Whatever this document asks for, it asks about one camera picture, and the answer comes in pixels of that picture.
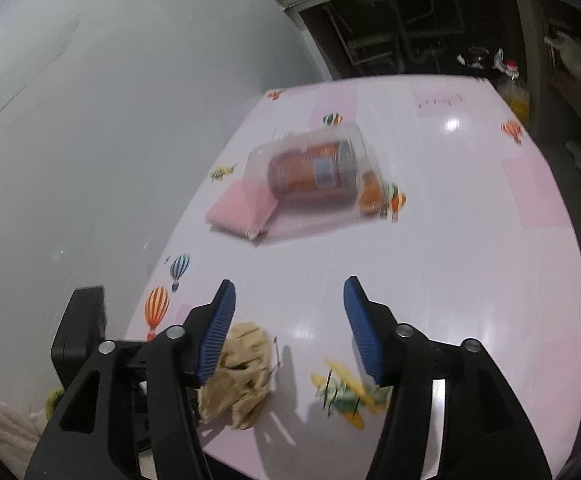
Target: plastic bag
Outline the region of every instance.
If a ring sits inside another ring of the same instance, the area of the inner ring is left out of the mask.
[[[544,43],[557,49],[566,70],[581,83],[581,42],[574,40],[561,30],[557,31],[558,38],[544,38]]]

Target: orange can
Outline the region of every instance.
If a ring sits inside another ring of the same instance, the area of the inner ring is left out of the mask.
[[[279,198],[348,198],[357,191],[357,166],[350,143],[326,142],[273,158],[270,190]]]

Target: blue striped hot air balloon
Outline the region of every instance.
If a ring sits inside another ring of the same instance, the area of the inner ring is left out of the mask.
[[[173,292],[179,288],[179,279],[184,275],[190,265],[190,254],[180,254],[174,259],[171,265],[171,276],[173,277]]]

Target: white wall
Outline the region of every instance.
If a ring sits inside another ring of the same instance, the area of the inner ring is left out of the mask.
[[[272,0],[0,0],[0,400],[37,408],[75,287],[122,336],[211,163],[318,79]]]

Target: metal screw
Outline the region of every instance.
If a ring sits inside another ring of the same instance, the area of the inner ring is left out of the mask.
[[[173,325],[166,330],[166,337],[168,339],[179,339],[186,333],[186,330],[181,325]]]
[[[464,341],[464,348],[473,354],[481,350],[481,343],[477,339],[466,339]]]
[[[115,349],[115,343],[114,341],[104,341],[103,343],[101,343],[99,345],[99,348],[97,348],[97,350],[99,350],[100,354],[109,354],[110,352],[112,352]]]
[[[395,328],[395,332],[400,337],[410,337],[414,334],[414,328],[408,323],[401,323]]]

